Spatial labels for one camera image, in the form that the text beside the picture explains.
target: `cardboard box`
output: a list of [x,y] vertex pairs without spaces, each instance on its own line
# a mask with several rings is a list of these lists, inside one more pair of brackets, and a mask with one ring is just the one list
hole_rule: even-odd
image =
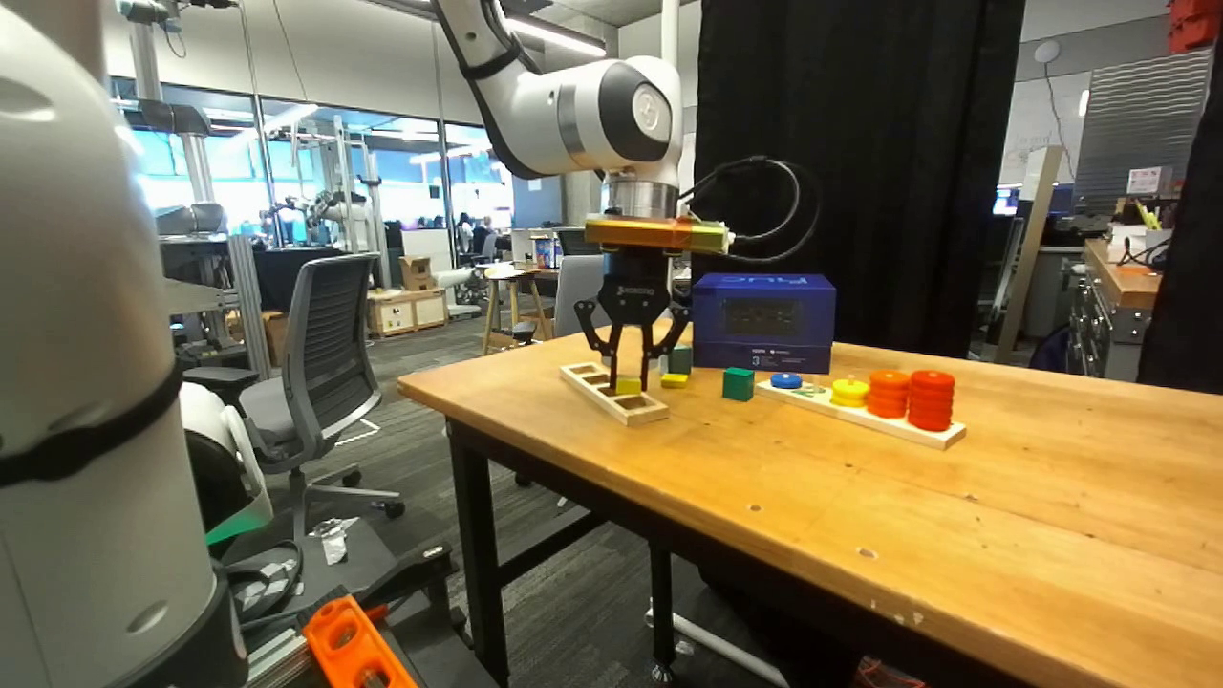
[[407,275],[407,290],[438,290],[430,255],[407,255],[403,275]]
[[380,336],[446,326],[443,290],[373,290],[369,306]]

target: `black office chair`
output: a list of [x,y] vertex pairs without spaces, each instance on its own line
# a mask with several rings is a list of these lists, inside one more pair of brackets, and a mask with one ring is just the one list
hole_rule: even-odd
[[305,532],[305,497],[325,494],[352,503],[380,503],[397,515],[393,489],[305,485],[305,462],[380,404],[369,359],[369,255],[320,255],[300,271],[291,303],[291,343],[278,379],[241,391],[264,472],[291,472],[295,532]]

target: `blue box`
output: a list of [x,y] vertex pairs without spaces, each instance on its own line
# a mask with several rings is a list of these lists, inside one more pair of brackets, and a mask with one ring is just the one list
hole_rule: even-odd
[[838,288],[825,275],[711,271],[691,290],[696,368],[830,371]]

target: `green block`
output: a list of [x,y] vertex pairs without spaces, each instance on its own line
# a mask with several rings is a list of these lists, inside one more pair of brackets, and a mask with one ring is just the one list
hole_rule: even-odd
[[664,357],[664,371],[674,371],[674,373],[691,373],[691,348],[674,348],[674,350]]
[[759,371],[752,368],[725,368],[724,371],[724,397],[750,402],[752,391],[759,391]]

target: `cable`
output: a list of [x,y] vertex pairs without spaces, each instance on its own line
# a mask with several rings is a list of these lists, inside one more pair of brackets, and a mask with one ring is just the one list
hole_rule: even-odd
[[305,551],[295,537],[273,543],[260,554],[268,554],[268,551],[287,551],[287,562],[291,562],[287,577],[274,580],[274,577],[264,572],[274,558],[268,558],[260,564],[255,562],[223,564],[230,583],[241,583],[241,580],[278,583],[278,592],[273,592],[273,597],[255,599],[253,606],[236,611],[246,630],[278,620],[282,606],[300,597],[300,583],[301,583]]
[[719,167],[711,167],[708,177],[699,177],[696,186],[688,186],[681,200],[699,193],[699,190],[704,190],[708,182],[716,182],[724,172],[732,172],[732,167],[750,167],[750,165],[779,167],[779,172],[792,179],[792,190],[795,190],[787,219],[779,219],[779,222],[767,227],[766,234],[736,238],[738,246],[766,246],[766,242],[773,242],[776,234],[785,234],[785,229],[795,222],[799,206],[802,206],[802,182],[799,182],[799,177],[795,177],[795,167],[792,167],[787,162],[776,162],[776,158],[742,158],[742,162],[719,165]]
[[305,94],[305,81],[301,81],[301,66],[300,66],[300,51],[295,51],[291,30],[287,30],[287,23],[278,16],[278,0],[273,0],[273,11],[274,11],[274,27],[278,27],[278,37],[282,37],[282,51],[291,52],[291,69],[295,69],[300,92],[301,92],[301,100],[310,100]]
[[167,51],[171,57],[188,62],[188,37],[185,37],[185,30],[171,30],[171,27],[165,27],[165,23],[156,23],[156,27],[162,27],[165,51]]
[[1039,66],[1039,78],[1045,78],[1045,92],[1049,92],[1049,112],[1054,114],[1054,125],[1059,125],[1059,146],[1068,151],[1068,172],[1073,172],[1073,151],[1068,146],[1068,123],[1063,123],[1054,81],[1049,78],[1049,66]]
[[241,47],[246,47],[246,72],[253,78],[253,94],[260,100],[260,69],[255,69],[255,51],[253,51],[253,27],[246,19],[246,2],[236,2],[236,19],[241,19]]
[[[799,179],[799,172],[795,172],[787,162],[776,162],[776,158],[725,162],[725,165],[711,167],[708,177],[699,177],[696,186],[688,186],[688,190],[681,193],[681,200],[696,200],[699,190],[708,190],[708,186],[711,186],[719,177],[725,177],[732,167],[752,167],[752,165],[767,165],[767,167],[776,167],[776,172],[785,172],[785,177],[792,179],[792,206],[787,206],[787,215],[785,215],[776,227],[767,227],[766,234],[736,238],[736,246],[766,246],[766,242],[787,234],[787,227],[799,219],[802,179]],[[779,261],[795,255],[795,252],[815,238],[815,229],[817,229],[817,222],[822,222],[822,190],[817,190],[815,179],[811,179],[811,186],[815,186],[815,210],[811,210],[811,222],[806,222],[806,229],[799,234],[795,246],[787,246],[785,252],[773,252],[773,255],[725,252],[725,261],[738,261],[738,264],[779,264]]]

